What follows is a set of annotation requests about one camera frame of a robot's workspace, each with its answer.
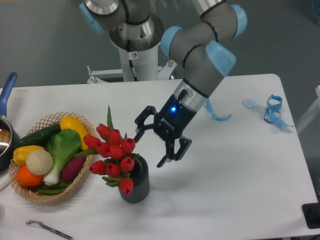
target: black vase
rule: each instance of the black vase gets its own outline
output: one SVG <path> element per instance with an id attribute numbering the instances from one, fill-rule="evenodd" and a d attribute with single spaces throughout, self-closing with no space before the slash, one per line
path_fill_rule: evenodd
<path id="1" fill-rule="evenodd" d="M 149 193 L 149 168 L 146 160 L 140 156 L 134 161 L 134 167 L 130 171 L 133 181 L 133 189 L 129 195 L 124 195 L 120 189 L 121 197 L 128 203 L 136 204 L 145 199 Z"/>

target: wicker basket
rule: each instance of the wicker basket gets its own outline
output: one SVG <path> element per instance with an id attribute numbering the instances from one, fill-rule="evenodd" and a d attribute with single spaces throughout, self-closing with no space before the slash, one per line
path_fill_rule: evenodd
<path id="1" fill-rule="evenodd" d="M 27 133 L 27 135 L 29 135 L 33 132 L 36 132 L 42 128 L 45 128 L 45 127 L 48 127 L 48 126 L 51 126 L 54 124 L 58 124 L 63 117 L 68 116 L 68 115 L 71 115 L 71 116 L 78 118 L 84 124 L 84 126 L 87 129 L 87 131 L 89 132 L 89 134 L 95 136 L 95 130 L 93 129 L 93 126 L 91 125 L 91 123 L 84 116 L 80 116 L 78 114 L 75 114 L 74 112 L 72 112 L 72 113 L 60 112 L 60 113 L 56 113 L 56 114 L 51 114 L 50 116 L 46 116 L 45 118 L 42 118 L 39 122 L 37 122 L 35 124 L 35 126 L 33 126 L 32 129 L 29 131 L 29 133 Z M 61 199 L 62 197 L 66 196 L 69 192 L 71 192 L 78 185 L 78 183 L 82 180 L 82 178 L 84 177 L 86 172 L 88 172 L 88 169 L 91 165 L 92 159 L 93 159 L 93 155 L 89 155 L 86 157 L 86 161 L 82 167 L 82 170 L 78 174 L 78 176 L 65 189 L 65 191 L 63 191 L 62 193 L 57 194 L 57 195 L 42 195 L 37 192 L 33 192 L 31 190 L 23 188 L 21 185 L 19 185 L 16 180 L 16 175 L 17 175 L 17 172 L 18 172 L 18 169 L 20 166 L 17 165 L 16 163 L 14 163 L 13 160 L 11 160 L 11 164 L 10 164 L 9 170 L 8 170 L 9 177 L 10 177 L 10 183 L 11 183 L 11 186 L 14 189 L 14 191 L 17 194 L 19 194 L 21 197 L 25 198 L 26 200 L 29 200 L 29 201 L 35 202 L 35 203 L 52 202 L 52 201 Z"/>

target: red tulip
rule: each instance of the red tulip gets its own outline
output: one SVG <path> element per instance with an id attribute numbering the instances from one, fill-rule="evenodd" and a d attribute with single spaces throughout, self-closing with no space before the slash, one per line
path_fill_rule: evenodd
<path id="1" fill-rule="evenodd" d="M 110 129 L 106 125 L 103 125 L 102 123 L 100 123 L 99 126 L 96 127 L 96 131 L 98 132 L 100 137 L 104 140 L 106 139 L 106 136 L 109 138 L 111 133 Z"/>
<path id="2" fill-rule="evenodd" d="M 106 174 L 109 175 L 111 178 L 117 178 L 120 176 L 121 169 L 117 164 L 114 164 L 112 162 L 108 163 L 105 169 Z"/>
<path id="3" fill-rule="evenodd" d="M 118 129 L 113 129 L 109 136 L 109 144 L 120 145 L 122 142 L 122 137 Z"/>
<path id="4" fill-rule="evenodd" d="M 93 174 L 106 174 L 106 166 L 103 160 L 95 161 L 91 164 L 89 171 Z"/>
<path id="5" fill-rule="evenodd" d="M 96 151 L 98 154 L 100 154 L 103 158 L 108 158 L 109 157 L 109 144 L 101 141 L 96 145 Z"/>
<path id="6" fill-rule="evenodd" d="M 106 150 L 106 154 L 112 159 L 120 159 L 124 155 L 124 151 L 119 145 L 110 145 Z"/>
<path id="7" fill-rule="evenodd" d="M 131 154 L 136 147 L 136 141 L 132 138 L 126 138 L 122 141 L 121 147 L 126 154 Z"/>
<path id="8" fill-rule="evenodd" d="M 133 188 L 134 182 L 130 178 L 124 178 L 119 184 L 119 189 L 124 195 L 129 195 Z"/>
<path id="9" fill-rule="evenodd" d="M 83 137 L 83 141 L 90 149 L 96 149 L 97 145 L 101 142 L 99 138 L 89 134 Z"/>
<path id="10" fill-rule="evenodd" d="M 120 168 L 124 172 L 130 172 L 134 168 L 134 165 L 135 161 L 130 156 L 126 156 L 120 162 Z"/>

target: orange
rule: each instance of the orange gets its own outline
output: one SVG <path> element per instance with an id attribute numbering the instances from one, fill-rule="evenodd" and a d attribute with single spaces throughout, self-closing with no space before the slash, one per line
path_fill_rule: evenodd
<path id="1" fill-rule="evenodd" d="M 28 167 L 24 165 L 19 168 L 15 178 L 21 186 L 31 187 L 39 185 L 43 181 L 44 176 L 34 175 L 29 171 Z"/>

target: garlic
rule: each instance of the garlic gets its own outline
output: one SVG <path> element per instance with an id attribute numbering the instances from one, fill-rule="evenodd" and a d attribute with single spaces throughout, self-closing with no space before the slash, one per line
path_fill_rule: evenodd
<path id="1" fill-rule="evenodd" d="M 25 164 L 34 175 L 44 175 L 51 170 L 54 160 L 46 150 L 35 150 L 28 155 Z"/>

